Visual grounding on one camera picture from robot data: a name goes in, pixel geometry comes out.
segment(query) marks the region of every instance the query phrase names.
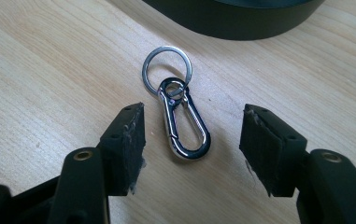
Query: metal split ring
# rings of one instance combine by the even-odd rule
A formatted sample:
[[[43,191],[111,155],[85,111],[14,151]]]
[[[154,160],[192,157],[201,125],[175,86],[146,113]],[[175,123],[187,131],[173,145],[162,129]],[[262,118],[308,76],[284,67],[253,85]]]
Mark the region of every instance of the metal split ring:
[[[171,91],[168,93],[170,96],[176,96],[178,94],[181,94],[189,85],[190,80],[192,79],[192,63],[190,62],[189,57],[181,50],[176,47],[172,46],[162,46],[154,51],[152,51],[149,56],[146,58],[145,62],[143,63],[143,68],[142,68],[142,77],[143,77],[143,82],[145,83],[145,86],[148,88],[148,90],[153,93],[154,95],[157,95],[157,90],[151,86],[149,82],[149,77],[148,77],[148,69],[149,69],[149,64],[151,60],[159,53],[164,52],[164,51],[172,51],[180,55],[180,57],[183,59],[183,61],[186,63],[186,78],[184,81],[184,86],[181,88],[178,88],[174,91]]]

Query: wooden table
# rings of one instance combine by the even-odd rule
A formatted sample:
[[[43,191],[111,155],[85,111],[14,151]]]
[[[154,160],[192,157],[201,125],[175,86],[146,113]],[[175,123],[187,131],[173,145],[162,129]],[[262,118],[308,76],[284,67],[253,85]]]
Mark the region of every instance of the wooden table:
[[[192,98],[213,138],[200,161],[176,159],[161,105],[143,85],[142,64],[163,45],[192,60]],[[166,53],[150,80],[181,73],[184,63]],[[57,176],[66,154],[96,146],[137,102],[147,167],[135,195],[110,198],[112,222],[298,223],[295,198],[268,198],[238,150],[242,110],[266,107],[308,139],[308,151],[328,148],[356,165],[356,1],[326,0],[288,33],[249,42],[199,35],[142,1],[0,1],[0,184],[14,195]],[[182,141],[195,146],[178,119]]]

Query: round black object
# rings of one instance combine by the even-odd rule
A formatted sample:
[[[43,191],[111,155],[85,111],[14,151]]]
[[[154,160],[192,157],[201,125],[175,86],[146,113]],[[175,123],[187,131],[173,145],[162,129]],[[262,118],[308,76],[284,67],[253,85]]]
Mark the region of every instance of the round black object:
[[[171,20],[202,35],[263,39],[305,21],[324,0],[144,0]]]

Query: keychain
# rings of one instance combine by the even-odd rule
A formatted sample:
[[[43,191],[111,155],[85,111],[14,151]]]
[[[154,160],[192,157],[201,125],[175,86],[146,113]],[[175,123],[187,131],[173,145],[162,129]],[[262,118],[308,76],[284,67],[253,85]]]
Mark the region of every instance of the keychain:
[[[155,90],[150,85],[149,78],[148,78],[149,64],[157,54],[164,51],[172,51],[180,55],[180,57],[186,63],[186,69],[187,69],[186,78],[185,81],[177,77],[166,78],[164,81],[161,82],[158,90]],[[189,60],[189,57],[187,57],[187,55],[181,49],[170,47],[170,46],[159,47],[154,51],[152,51],[149,54],[149,56],[146,58],[145,62],[143,63],[142,77],[143,77],[143,82],[145,83],[145,86],[148,88],[148,90],[152,94],[157,95],[160,102],[164,106],[165,128],[169,138],[170,146],[174,151],[174,153],[178,157],[186,160],[197,160],[205,156],[206,153],[209,151],[209,147],[210,147],[210,134],[206,128],[205,123],[202,121],[200,114],[195,108],[192,97],[190,96],[188,85],[190,80],[192,79],[192,64]],[[168,92],[166,91],[168,87],[176,87],[176,89],[174,91]],[[189,110],[192,116],[192,120],[195,122],[199,132],[201,133],[202,143],[201,146],[196,150],[187,149],[180,143],[178,139],[178,129],[175,120],[174,110],[180,104],[182,104],[182,106],[185,109]]]

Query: carabiner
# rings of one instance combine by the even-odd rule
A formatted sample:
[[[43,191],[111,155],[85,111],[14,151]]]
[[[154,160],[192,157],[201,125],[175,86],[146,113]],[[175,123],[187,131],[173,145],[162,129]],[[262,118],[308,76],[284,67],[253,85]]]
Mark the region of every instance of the carabiner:
[[[180,98],[174,99],[175,97],[171,96],[170,93],[166,91],[166,89],[171,85],[178,85],[179,89],[184,90],[181,93]],[[157,93],[161,103],[164,106],[165,128],[169,137],[169,143],[174,153],[178,157],[187,160],[197,160],[203,157],[209,151],[210,134],[207,131],[206,125],[202,121],[200,114],[195,108],[192,97],[189,95],[189,88],[185,85],[184,81],[177,77],[169,77],[160,84]],[[196,150],[188,150],[178,140],[178,129],[174,110],[180,104],[182,104],[185,109],[190,111],[192,119],[198,126],[198,130],[202,135],[202,144]]]

